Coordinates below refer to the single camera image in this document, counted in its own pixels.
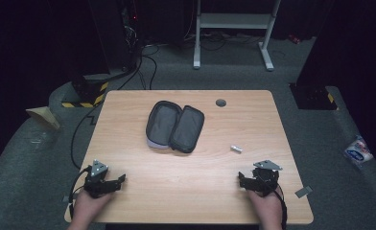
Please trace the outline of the black yellow striped base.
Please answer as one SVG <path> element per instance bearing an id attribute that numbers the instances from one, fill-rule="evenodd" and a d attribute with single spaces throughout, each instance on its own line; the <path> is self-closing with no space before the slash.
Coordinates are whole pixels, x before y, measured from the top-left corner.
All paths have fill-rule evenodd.
<path id="1" fill-rule="evenodd" d="M 290 84 L 294 100 L 299 109 L 337 110 L 338 106 L 332 94 L 325 86 Z"/>
<path id="2" fill-rule="evenodd" d="M 65 92 L 61 105 L 72 107 L 95 107 L 103 101 L 107 81 L 89 82 L 84 77 L 73 80 Z"/>

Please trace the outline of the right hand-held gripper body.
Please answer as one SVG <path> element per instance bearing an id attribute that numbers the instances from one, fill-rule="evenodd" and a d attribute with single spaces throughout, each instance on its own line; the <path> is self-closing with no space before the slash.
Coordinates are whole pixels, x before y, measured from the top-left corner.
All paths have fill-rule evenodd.
<path id="1" fill-rule="evenodd" d="M 255 191 L 266 196 L 276 190 L 278 187 L 279 172 L 282 170 L 280 166 L 270 160 L 264 160 L 253 164 L 251 181 L 244 181 L 245 183 L 252 183 L 255 186 Z"/>

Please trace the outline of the person's left hand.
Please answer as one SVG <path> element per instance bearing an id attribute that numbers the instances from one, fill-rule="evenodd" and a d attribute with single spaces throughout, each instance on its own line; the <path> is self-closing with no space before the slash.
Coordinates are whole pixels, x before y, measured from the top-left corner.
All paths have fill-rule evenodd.
<path id="1" fill-rule="evenodd" d="M 97 217 L 112 199 L 112 194 L 93 198 L 81 190 L 74 207 L 74 216 L 67 230 L 87 230 L 89 224 Z"/>

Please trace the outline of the white blue tissue packet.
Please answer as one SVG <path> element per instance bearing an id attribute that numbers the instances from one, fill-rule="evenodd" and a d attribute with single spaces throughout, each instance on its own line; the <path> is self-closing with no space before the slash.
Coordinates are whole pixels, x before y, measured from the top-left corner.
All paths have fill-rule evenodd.
<path id="1" fill-rule="evenodd" d="M 363 163 L 373 158 L 366 141 L 361 135 L 356 136 L 355 140 L 344 150 L 343 154 L 357 167 L 361 167 Z"/>

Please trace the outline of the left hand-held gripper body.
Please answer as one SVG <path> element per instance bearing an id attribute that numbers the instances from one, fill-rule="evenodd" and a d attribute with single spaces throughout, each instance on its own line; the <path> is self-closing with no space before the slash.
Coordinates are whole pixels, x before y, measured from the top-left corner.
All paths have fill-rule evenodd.
<path id="1" fill-rule="evenodd" d="M 91 166 L 88 167 L 87 176 L 83 188 L 93 198 L 98 198 L 105 194 L 105 189 L 111 186 L 118 186 L 110 181 L 106 181 L 106 174 L 108 173 L 108 165 L 95 159 Z"/>

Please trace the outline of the beige cardboard piece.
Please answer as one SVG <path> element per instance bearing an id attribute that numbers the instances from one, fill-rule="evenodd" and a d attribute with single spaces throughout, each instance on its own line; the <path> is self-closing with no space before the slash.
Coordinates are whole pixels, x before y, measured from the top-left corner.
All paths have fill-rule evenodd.
<path id="1" fill-rule="evenodd" d="M 60 123 L 48 106 L 28 108 L 26 112 L 46 128 L 58 130 Z"/>

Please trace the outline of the black computer tower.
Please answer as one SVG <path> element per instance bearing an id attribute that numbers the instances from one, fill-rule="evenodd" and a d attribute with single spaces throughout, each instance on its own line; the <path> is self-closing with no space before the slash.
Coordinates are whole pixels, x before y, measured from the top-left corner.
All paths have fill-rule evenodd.
<path id="1" fill-rule="evenodd" d="M 103 48 L 105 74 L 123 74 L 134 68 L 138 28 L 134 0 L 88 0 Z"/>

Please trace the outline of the white metal stand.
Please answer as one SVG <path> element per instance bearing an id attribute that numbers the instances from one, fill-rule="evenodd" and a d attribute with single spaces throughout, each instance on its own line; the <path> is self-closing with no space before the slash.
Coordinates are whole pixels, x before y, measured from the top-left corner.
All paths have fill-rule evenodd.
<path id="1" fill-rule="evenodd" d="M 200 30 L 201 29 L 244 29 L 264 30 L 264 39 L 258 43 L 265 67 L 268 71 L 274 70 L 268 51 L 270 36 L 275 24 L 281 0 L 274 0 L 270 13 L 240 14 L 240 13 L 205 13 L 201 11 L 201 0 L 197 0 L 196 38 L 193 55 L 193 68 L 200 69 Z"/>

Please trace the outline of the grey pencil case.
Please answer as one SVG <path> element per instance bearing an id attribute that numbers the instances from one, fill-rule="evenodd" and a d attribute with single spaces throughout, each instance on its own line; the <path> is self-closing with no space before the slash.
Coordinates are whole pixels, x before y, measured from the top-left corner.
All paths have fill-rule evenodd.
<path id="1" fill-rule="evenodd" d="M 146 125 L 147 144 L 155 149 L 191 153 L 200 138 L 204 119 L 204 114 L 190 105 L 181 108 L 176 103 L 159 101 Z"/>

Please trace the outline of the person's right hand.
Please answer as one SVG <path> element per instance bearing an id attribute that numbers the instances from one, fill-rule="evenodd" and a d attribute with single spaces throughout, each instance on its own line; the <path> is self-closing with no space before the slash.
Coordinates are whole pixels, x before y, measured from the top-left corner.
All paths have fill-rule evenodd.
<path id="1" fill-rule="evenodd" d="M 283 211 L 281 201 L 278 196 L 282 196 L 279 189 L 276 189 L 274 193 L 270 193 L 266 196 L 259 196 L 256 192 L 247 190 L 247 195 L 252 203 L 256 217 L 260 220 L 262 227 L 265 225 L 281 225 Z"/>

